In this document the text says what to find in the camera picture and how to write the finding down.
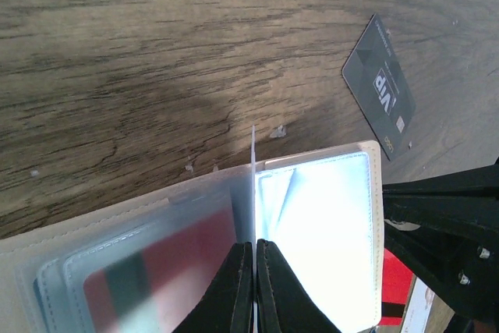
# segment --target metal pin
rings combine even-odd
[[[459,272],[459,283],[461,285],[469,285],[470,282],[471,281],[469,280],[469,277],[465,275],[465,272]]]
[[[490,257],[490,251],[485,247],[478,246],[478,256],[480,259],[488,259]]]

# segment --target vip card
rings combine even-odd
[[[393,160],[416,103],[378,15],[345,63],[343,77],[388,159]]]

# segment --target card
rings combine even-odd
[[[388,159],[393,160],[416,103],[378,15],[345,63],[343,77]]]
[[[173,331],[235,242],[232,208],[94,272],[83,290],[96,333]]]
[[[414,283],[401,333],[424,333],[435,293],[419,278]]]

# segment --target debris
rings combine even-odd
[[[283,136],[286,136],[286,127],[284,125],[278,126],[270,135],[271,138],[282,138]]]

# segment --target wood grain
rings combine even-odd
[[[259,158],[373,139],[341,67],[374,12],[417,103],[384,181],[493,163],[499,0],[1,0],[0,238],[247,162],[252,124]]]

